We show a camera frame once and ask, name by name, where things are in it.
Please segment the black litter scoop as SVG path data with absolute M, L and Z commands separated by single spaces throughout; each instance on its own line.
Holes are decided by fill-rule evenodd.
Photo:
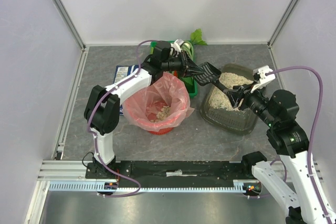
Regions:
M 199 68 L 202 70 L 202 73 L 193 75 L 193 78 L 199 85 L 205 86 L 208 84 L 212 84 L 217 87 L 222 93 L 228 93 L 228 88 L 225 87 L 219 80 L 222 74 L 219 69 L 214 67 L 209 62 L 204 62 L 200 64 Z

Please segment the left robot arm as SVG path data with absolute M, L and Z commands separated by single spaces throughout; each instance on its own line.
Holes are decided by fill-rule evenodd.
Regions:
M 158 40 L 138 68 L 122 80 L 108 86 L 92 88 L 85 111 L 87 131 L 94 142 L 94 162 L 104 170 L 118 176 L 111 165 L 115 161 L 113 130 L 119 123 L 119 108 L 123 102 L 143 88 L 157 82 L 164 72 L 176 71 L 183 77 L 194 77 L 204 73 L 183 49 L 186 42 L 178 39 L 171 43 Z

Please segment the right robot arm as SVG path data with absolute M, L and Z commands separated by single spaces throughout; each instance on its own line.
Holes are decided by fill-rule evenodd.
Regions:
M 290 175 L 291 189 L 278 175 L 261 152 L 243 156 L 246 172 L 268 190 L 285 214 L 286 223 L 335 223 L 335 211 L 329 205 L 309 154 L 309 139 L 296 122 L 299 106 L 296 96 L 277 90 L 271 98 L 253 91 L 252 84 L 225 90 L 231 105 L 250 109 L 267 126 L 267 138 Z

